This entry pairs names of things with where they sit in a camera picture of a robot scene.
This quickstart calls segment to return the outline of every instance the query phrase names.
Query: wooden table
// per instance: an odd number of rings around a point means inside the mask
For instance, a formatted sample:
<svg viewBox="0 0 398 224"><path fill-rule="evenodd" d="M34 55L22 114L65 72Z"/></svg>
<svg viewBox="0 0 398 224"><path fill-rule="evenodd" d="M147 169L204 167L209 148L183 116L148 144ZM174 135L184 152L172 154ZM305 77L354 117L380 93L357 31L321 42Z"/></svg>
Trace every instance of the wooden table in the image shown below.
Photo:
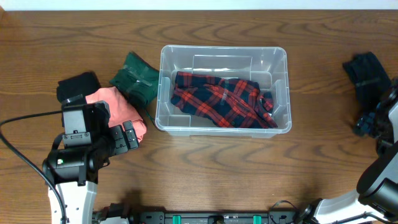
<svg viewBox="0 0 398 224"><path fill-rule="evenodd" d="M59 110L57 82L87 70L109 86L130 50L159 67L167 44L283 47L293 128L272 139L172 137L144 117L140 148L100 170L95 209L122 201L175 211L267 210L278 200L302 207L355 189L376 159L375 140L351 132L359 106L341 63L370 50L396 75L395 11L5 12L0 119ZM38 166L63 131L59 115L3 130ZM3 144L0 177L0 222L50 223L44 181Z"/></svg>

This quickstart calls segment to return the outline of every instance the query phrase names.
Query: pink folded shirt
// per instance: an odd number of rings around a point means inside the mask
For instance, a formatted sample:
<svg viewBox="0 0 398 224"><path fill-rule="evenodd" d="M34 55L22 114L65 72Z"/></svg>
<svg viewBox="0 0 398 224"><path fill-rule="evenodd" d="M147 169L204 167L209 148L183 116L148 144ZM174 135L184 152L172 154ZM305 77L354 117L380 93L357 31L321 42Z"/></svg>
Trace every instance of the pink folded shirt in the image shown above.
<svg viewBox="0 0 398 224"><path fill-rule="evenodd" d="M95 93L86 96L87 103L95 103L101 100L108 103L111 111L109 127L119 124L123 127L123 122L132 121L137 139L141 142L147 132L147 127L137 110L127 102L119 90L116 87L100 88Z"/></svg>

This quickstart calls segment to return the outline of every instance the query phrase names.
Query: green folded cloth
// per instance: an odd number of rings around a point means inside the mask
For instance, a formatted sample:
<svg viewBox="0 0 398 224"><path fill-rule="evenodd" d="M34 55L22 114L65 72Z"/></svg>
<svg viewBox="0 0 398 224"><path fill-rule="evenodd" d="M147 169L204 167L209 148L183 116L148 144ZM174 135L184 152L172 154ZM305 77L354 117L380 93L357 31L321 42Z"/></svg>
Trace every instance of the green folded cloth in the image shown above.
<svg viewBox="0 0 398 224"><path fill-rule="evenodd" d="M130 52L123 68L109 82L123 93L130 104L145 108L157 96L159 71L135 52Z"/></svg>

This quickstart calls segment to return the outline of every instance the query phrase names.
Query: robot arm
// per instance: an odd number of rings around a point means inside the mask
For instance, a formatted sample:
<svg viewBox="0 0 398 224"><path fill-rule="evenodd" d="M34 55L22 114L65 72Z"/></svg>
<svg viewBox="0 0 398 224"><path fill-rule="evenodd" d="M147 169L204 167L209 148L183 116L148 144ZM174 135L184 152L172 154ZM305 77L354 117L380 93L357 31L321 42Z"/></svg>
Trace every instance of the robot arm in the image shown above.
<svg viewBox="0 0 398 224"><path fill-rule="evenodd" d="M109 165L109 158L139 146L131 121L123 128L108 127L109 111L105 102L66 106L62 109L65 148L53 148L43 162L45 175L55 185L66 208L67 223L91 223L97 194L98 171ZM52 223L61 219L60 205L49 189Z"/></svg>
<svg viewBox="0 0 398 224"><path fill-rule="evenodd" d="M398 143L366 169L356 190L338 198L317 200L300 217L311 224L398 221Z"/></svg>

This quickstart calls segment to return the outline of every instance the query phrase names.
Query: clear plastic storage bin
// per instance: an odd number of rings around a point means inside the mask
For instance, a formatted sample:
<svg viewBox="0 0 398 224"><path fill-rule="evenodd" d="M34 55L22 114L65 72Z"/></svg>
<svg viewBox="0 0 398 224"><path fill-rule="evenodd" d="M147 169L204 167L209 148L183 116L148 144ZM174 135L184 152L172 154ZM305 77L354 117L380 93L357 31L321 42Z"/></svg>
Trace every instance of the clear plastic storage bin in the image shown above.
<svg viewBox="0 0 398 224"><path fill-rule="evenodd" d="M271 91L272 118L278 128L219 128L207 118L181 112L171 104L178 71L258 82ZM156 126L174 136L213 135L271 138L292 127L286 51L280 47L202 47L167 45L160 58Z"/></svg>

